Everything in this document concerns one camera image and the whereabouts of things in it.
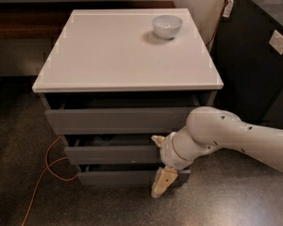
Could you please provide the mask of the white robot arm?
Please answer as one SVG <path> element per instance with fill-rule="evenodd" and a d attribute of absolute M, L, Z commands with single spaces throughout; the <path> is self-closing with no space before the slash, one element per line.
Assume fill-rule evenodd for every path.
<path fill-rule="evenodd" d="M 151 196 L 160 197 L 194 159 L 222 148 L 245 153 L 283 172 L 283 130 L 249 124 L 211 106 L 195 108 L 186 125 L 166 137 L 153 136 L 164 166 L 158 169 Z"/>

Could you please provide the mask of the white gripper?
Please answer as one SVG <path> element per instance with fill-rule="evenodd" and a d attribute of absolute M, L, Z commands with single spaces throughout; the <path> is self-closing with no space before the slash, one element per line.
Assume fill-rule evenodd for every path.
<path fill-rule="evenodd" d="M 164 168 L 158 168 L 155 181 L 152 184 L 151 196 L 154 199 L 160 197 L 175 181 L 178 176 L 177 170 L 183 169 L 183 159 L 177 155 L 173 146 L 174 135 L 175 132 L 167 137 L 151 136 L 151 139 L 160 148 L 160 158 L 165 165 Z"/>

